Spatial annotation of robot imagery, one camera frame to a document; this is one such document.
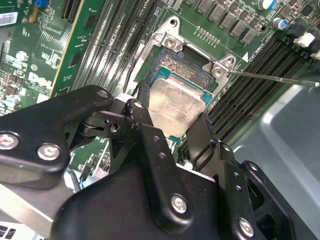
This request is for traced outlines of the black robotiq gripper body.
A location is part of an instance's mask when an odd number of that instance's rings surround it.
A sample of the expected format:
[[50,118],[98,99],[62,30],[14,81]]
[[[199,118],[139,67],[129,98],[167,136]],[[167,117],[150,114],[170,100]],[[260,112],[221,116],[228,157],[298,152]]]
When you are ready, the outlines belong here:
[[140,167],[130,164],[70,197],[56,214],[53,240],[230,240],[233,233],[218,204],[218,186],[179,168],[195,207],[193,224],[169,234],[156,224]]

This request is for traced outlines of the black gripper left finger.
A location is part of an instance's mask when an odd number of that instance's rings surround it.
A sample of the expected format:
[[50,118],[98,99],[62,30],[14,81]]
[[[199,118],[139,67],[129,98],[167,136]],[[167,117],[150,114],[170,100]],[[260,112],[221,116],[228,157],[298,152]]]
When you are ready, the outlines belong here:
[[0,135],[4,184],[56,187],[70,163],[70,151],[103,136],[123,144],[117,155],[121,161],[136,150],[152,216],[163,231],[181,233],[194,221],[194,207],[163,131],[140,100],[119,104],[103,88],[87,85],[2,116]]

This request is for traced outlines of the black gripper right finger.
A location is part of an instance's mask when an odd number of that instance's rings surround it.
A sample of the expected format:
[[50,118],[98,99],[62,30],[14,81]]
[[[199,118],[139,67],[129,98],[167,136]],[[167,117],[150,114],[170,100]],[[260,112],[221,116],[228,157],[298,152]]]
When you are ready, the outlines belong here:
[[191,161],[217,185],[219,235],[223,240],[306,240],[308,227],[251,161],[238,163],[202,113],[186,132]]

